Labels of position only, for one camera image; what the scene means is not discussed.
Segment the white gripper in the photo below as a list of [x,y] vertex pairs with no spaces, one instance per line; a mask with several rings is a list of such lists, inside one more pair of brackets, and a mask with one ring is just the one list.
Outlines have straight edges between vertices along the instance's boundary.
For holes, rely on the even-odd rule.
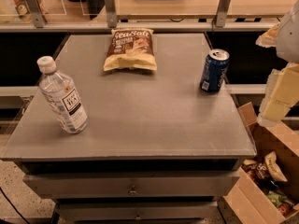
[[257,122],[264,127],[279,123],[299,102],[299,0],[275,24],[260,35],[255,44],[276,47],[277,56],[288,63],[282,70],[273,69],[265,88]]

